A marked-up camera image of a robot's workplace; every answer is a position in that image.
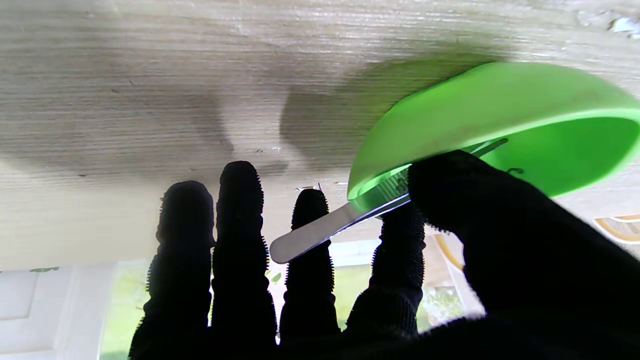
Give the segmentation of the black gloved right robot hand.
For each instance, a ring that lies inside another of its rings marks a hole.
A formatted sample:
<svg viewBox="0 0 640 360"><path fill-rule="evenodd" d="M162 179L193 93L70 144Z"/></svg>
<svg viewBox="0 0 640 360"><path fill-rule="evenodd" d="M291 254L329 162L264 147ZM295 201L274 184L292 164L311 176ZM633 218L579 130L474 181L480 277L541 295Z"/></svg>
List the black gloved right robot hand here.
<svg viewBox="0 0 640 360"><path fill-rule="evenodd" d="M247 161L222 170L217 203L197 181L165 193L150 298L130 360L637 360L639 261L530 183L462 150L414 162L410 203L382 217L369 285L340 330L329 246L287 269L276 321ZM462 243L484 316L418 331L425 226Z"/></svg>

